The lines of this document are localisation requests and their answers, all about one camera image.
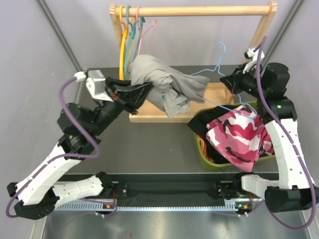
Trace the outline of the blue wire hanger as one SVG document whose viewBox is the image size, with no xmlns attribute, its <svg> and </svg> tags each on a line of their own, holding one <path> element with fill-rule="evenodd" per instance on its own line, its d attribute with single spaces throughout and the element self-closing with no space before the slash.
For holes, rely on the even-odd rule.
<svg viewBox="0 0 319 239">
<path fill-rule="evenodd" d="M 197 71 L 197 72 L 195 72 L 195 73 L 192 73 L 192 74 L 191 74 L 192 76 L 199 75 L 200 73 L 205 72 L 205 71 L 208 71 L 208 72 L 215 72 L 215 71 L 216 71 L 220 76 L 225 77 L 225 74 L 223 74 L 223 73 L 220 72 L 220 66 L 221 66 L 220 63 L 221 63 L 221 61 L 222 61 L 224 55 L 226 54 L 226 45 L 225 45 L 224 43 L 222 43 L 222 42 L 217 42 L 217 43 L 212 47 L 212 50 L 213 50 L 214 48 L 216 48 L 216 46 L 218 46 L 218 45 L 222 45 L 222 46 L 223 46 L 223 53 L 222 53 L 222 55 L 220 56 L 220 58 L 219 58 L 219 60 L 218 60 L 218 63 L 217 63 L 217 65 L 214 67 L 214 69 L 208 69 L 208 68 L 202 69 L 202 70 L 200 70 L 200 71 Z M 254 119 L 257 117 L 257 111 L 256 111 L 250 104 L 243 103 L 240 95 L 239 95 L 238 97 L 239 97 L 239 102 L 240 102 L 240 104 L 241 104 L 242 106 L 247 106 L 249 109 L 252 110 L 252 112 L 254 113 L 254 116 L 253 116 L 253 117 L 245 116 L 245 115 L 243 115 L 243 114 L 241 114 L 241 113 L 239 113 L 239 112 L 236 112 L 236 111 L 234 111 L 234 110 L 231 110 L 231 109 L 229 109 L 229 108 L 227 108 L 227 107 L 225 107 L 225 106 L 218 105 L 217 103 L 215 103 L 215 102 L 213 102 L 213 101 L 210 101 L 210 100 L 208 100 L 208 99 L 206 99 L 206 98 L 203 98 L 203 99 L 204 99 L 205 101 L 209 102 L 209 103 L 212 103 L 213 105 L 215 105 L 215 106 L 217 106 L 217 107 L 220 107 L 220 108 L 222 108 L 222 109 L 224 109 L 224 110 L 227 110 L 228 112 L 233 112 L 233 113 L 238 114 L 238 115 L 241 115 L 241 116 L 243 116 L 243 117 L 245 117 L 245 118 L 254 120 Z"/>
</svg>

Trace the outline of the grey trousers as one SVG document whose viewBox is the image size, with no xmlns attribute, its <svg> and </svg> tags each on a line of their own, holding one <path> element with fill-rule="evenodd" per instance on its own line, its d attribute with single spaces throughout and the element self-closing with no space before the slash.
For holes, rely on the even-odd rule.
<svg viewBox="0 0 319 239">
<path fill-rule="evenodd" d="M 168 118 L 185 113 L 190 102 L 204 102 L 209 79 L 201 75 L 184 74 L 158 58 L 142 54 L 131 64 L 131 85 L 152 83 L 147 100 Z"/>
</svg>

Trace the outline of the pink camouflage trousers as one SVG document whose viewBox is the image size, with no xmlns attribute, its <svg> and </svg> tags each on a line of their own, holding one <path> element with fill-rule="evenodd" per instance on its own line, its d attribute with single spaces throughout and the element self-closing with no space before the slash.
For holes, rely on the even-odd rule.
<svg viewBox="0 0 319 239">
<path fill-rule="evenodd" d="M 228 111 L 206 128 L 205 137 L 214 149 L 243 171 L 251 172 L 259 158 L 275 154 L 265 125 L 248 105 Z"/>
</svg>

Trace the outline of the black trousers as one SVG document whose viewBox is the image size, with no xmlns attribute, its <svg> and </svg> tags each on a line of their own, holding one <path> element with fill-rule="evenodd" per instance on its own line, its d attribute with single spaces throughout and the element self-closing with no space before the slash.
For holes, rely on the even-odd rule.
<svg viewBox="0 0 319 239">
<path fill-rule="evenodd" d="M 206 158 L 210 159 L 213 163 L 216 164 L 225 164 L 228 163 L 227 161 L 207 140 L 206 133 L 208 132 L 208 129 L 206 125 L 213 120 L 219 118 L 220 116 L 223 116 L 229 112 L 229 110 L 224 109 L 222 107 L 215 107 L 211 109 L 205 109 L 201 112 L 199 112 L 196 116 L 194 116 L 188 123 L 187 126 L 195 133 L 197 136 L 199 136 L 201 139 L 203 139 L 203 142 L 206 145 Z"/>
</svg>

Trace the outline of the orange plastic hanger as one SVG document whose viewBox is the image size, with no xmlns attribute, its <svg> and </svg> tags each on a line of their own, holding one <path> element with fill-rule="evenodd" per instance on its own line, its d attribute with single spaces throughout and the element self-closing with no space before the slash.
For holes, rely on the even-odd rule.
<svg viewBox="0 0 319 239">
<path fill-rule="evenodd" d="M 120 13 L 119 13 L 119 18 L 120 18 L 120 23 L 123 25 L 123 32 L 122 32 L 122 40 L 120 44 L 120 60 L 119 60 L 119 78 L 120 80 L 124 81 L 127 80 L 127 74 L 125 73 L 125 70 L 127 67 L 125 67 L 125 56 L 126 56 L 126 40 L 129 36 L 129 24 L 127 22 L 123 21 L 123 10 L 124 6 L 120 6 Z"/>
</svg>

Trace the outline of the teal plastic hanger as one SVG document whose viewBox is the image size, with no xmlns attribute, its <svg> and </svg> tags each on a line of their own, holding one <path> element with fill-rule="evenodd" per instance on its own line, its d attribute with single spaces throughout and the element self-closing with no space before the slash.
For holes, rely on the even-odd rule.
<svg viewBox="0 0 319 239">
<path fill-rule="evenodd" d="M 124 59 L 124 80 L 126 80 L 126 81 L 129 79 L 130 53 L 131 53 L 131 48 L 132 48 L 132 41 L 136 36 L 136 27 L 137 27 L 137 23 L 138 23 L 138 20 L 135 17 L 133 17 L 133 20 L 130 20 L 130 17 L 129 17 L 130 8 L 131 8 L 130 5 L 128 5 L 126 8 L 127 23 L 131 27 L 131 31 L 129 32 L 128 45 L 127 45 L 129 48 L 129 51 L 128 51 L 128 53 L 125 54 L 125 59 Z"/>
</svg>

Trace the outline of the orange white trousers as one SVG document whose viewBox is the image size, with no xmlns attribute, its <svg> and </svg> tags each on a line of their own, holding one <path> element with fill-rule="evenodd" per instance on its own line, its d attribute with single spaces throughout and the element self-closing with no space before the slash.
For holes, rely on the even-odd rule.
<svg viewBox="0 0 319 239">
<path fill-rule="evenodd" d="M 210 162 L 214 162 L 213 159 L 207 154 L 207 145 L 206 145 L 205 141 L 200 136 L 197 137 L 197 140 L 199 142 L 201 152 L 202 152 L 203 156 L 206 158 L 206 160 L 208 160 Z"/>
</svg>

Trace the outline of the pink wire hanger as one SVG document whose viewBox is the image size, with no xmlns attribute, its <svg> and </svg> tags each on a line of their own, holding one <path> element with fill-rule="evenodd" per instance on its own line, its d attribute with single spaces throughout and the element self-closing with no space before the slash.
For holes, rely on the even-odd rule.
<svg viewBox="0 0 319 239">
<path fill-rule="evenodd" d="M 134 53 L 134 59 L 140 55 L 143 38 L 147 35 L 148 32 L 150 32 L 152 30 L 153 33 L 152 33 L 151 41 L 150 41 L 149 47 L 148 47 L 148 54 L 151 53 L 155 34 L 156 34 L 157 24 L 158 24 L 157 20 L 154 19 L 152 21 L 152 23 L 150 24 L 150 26 L 145 31 L 143 31 L 145 18 L 142 16 L 139 16 L 139 11 L 141 8 L 142 8 L 141 6 L 137 7 L 136 17 L 135 17 L 136 27 L 138 29 L 138 41 L 137 41 L 137 45 L 136 45 L 136 49 L 135 49 L 135 53 Z"/>
</svg>

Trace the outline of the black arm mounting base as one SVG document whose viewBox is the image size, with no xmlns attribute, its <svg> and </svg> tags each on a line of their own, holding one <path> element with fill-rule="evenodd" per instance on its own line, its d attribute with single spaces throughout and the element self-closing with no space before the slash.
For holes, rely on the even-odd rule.
<svg viewBox="0 0 319 239">
<path fill-rule="evenodd" d="M 205 193 L 213 199 L 232 199 L 243 197 L 243 193 L 235 191 L 231 182 L 215 181 L 159 181 L 159 182 L 127 182 L 114 184 L 111 192 L 117 199 L 128 199 L 139 193 L 155 195 L 182 195 Z"/>
</svg>

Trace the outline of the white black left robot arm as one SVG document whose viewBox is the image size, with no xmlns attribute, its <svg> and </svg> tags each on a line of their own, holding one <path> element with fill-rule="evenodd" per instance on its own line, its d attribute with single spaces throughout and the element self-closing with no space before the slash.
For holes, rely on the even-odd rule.
<svg viewBox="0 0 319 239">
<path fill-rule="evenodd" d="M 94 109 L 65 102 L 64 90 L 74 82 L 85 82 L 97 103 Z M 83 160 L 97 158 L 101 152 L 98 136 L 122 112 L 137 114 L 152 89 L 152 83 L 133 85 L 114 78 L 88 77 L 83 72 L 66 81 L 59 89 L 62 111 L 57 121 L 63 135 L 29 176 L 8 184 L 10 201 L 6 215 L 38 220 L 75 200 L 109 197 L 113 183 L 105 172 L 63 184 L 58 180 Z"/>
</svg>

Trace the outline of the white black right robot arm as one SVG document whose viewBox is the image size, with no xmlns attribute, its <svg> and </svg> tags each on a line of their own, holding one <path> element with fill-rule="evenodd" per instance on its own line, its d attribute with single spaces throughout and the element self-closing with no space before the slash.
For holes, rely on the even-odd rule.
<svg viewBox="0 0 319 239">
<path fill-rule="evenodd" d="M 257 112 L 264 123 L 275 151 L 279 179 L 271 181 L 255 173 L 242 174 L 241 179 L 232 186 L 238 197 L 249 192 L 265 200 L 272 213 L 307 210 L 319 202 L 319 189 L 311 185 L 300 165 L 303 153 L 298 137 L 297 113 L 294 103 L 285 96 L 286 85 L 290 79 L 289 69 L 281 63 L 269 63 L 261 72 L 261 87 L 265 101 L 280 122 L 273 119 L 264 107 L 258 92 L 255 70 L 244 72 L 245 65 L 239 65 L 228 76 L 220 78 L 233 94 L 242 91 L 257 99 Z"/>
</svg>

